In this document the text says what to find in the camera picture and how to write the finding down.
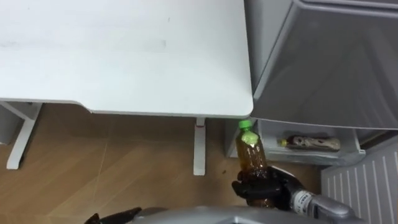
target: desk top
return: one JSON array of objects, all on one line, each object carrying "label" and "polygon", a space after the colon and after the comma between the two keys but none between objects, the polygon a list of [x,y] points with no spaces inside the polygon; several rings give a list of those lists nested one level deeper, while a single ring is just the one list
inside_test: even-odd
[{"label": "desk top", "polygon": [[0,100],[245,117],[242,0],[0,1]]}]

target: refrigerator door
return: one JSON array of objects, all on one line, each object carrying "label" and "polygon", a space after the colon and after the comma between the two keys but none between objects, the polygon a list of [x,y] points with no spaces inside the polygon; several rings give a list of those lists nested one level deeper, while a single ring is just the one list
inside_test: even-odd
[{"label": "refrigerator door", "polygon": [[378,7],[384,9],[398,9],[397,0],[301,0],[308,3],[340,4],[347,6]]},{"label": "refrigerator door", "polygon": [[294,1],[259,83],[254,118],[398,129],[398,10]]}]

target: refrigerator drawer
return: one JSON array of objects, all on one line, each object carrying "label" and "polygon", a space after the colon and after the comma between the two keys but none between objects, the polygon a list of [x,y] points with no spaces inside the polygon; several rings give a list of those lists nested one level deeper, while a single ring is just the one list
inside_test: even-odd
[{"label": "refrigerator drawer", "polygon": [[[257,120],[254,131],[259,133],[264,145],[267,160],[298,162],[305,164],[348,166],[362,160],[366,152],[359,146],[354,129],[333,128],[308,124],[282,123],[277,121]],[[340,140],[338,152],[295,151],[278,146],[277,140],[291,135],[330,136]],[[237,157],[236,150],[231,157]]]}]

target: plastic bottle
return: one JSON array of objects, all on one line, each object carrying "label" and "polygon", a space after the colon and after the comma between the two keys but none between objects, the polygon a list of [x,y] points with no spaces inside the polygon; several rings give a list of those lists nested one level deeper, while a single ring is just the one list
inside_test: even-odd
[{"label": "plastic bottle", "polygon": [[278,140],[278,145],[289,149],[308,151],[338,152],[340,150],[340,140],[337,138],[310,138],[295,135]]},{"label": "plastic bottle", "polygon": [[[261,180],[269,178],[267,173],[266,155],[260,136],[252,131],[250,120],[239,122],[241,132],[236,137],[236,150],[242,170],[242,181]],[[273,208],[271,200],[248,201],[250,206]]]}]

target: floor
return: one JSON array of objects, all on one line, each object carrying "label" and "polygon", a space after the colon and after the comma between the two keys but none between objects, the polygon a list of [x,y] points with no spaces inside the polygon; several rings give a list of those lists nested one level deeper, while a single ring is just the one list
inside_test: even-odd
[{"label": "floor", "polygon": [[[231,182],[237,159],[223,155],[223,120],[208,119],[206,176],[192,175],[193,118],[90,114],[44,105],[19,170],[0,146],[0,223],[83,223],[132,207],[244,205]],[[314,166],[273,162],[320,191]]]}]

